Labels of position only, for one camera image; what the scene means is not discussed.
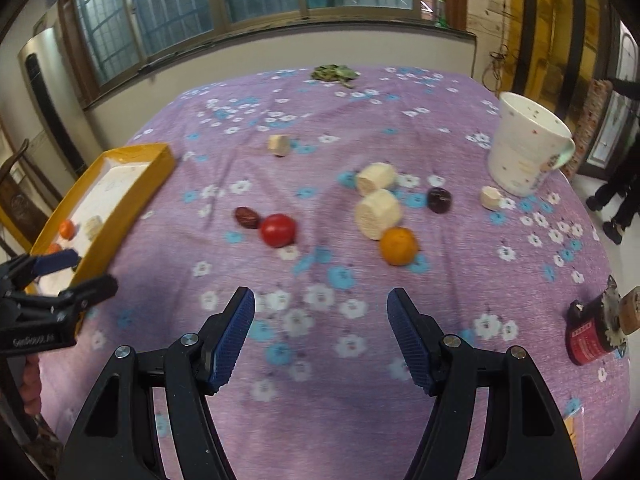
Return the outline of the left hand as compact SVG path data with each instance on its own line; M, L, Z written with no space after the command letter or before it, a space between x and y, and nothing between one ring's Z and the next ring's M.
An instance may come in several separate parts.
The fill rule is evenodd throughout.
M41 388L39 356L32 354L26 358L21 386L24 411L29 416L36 416L41 411Z

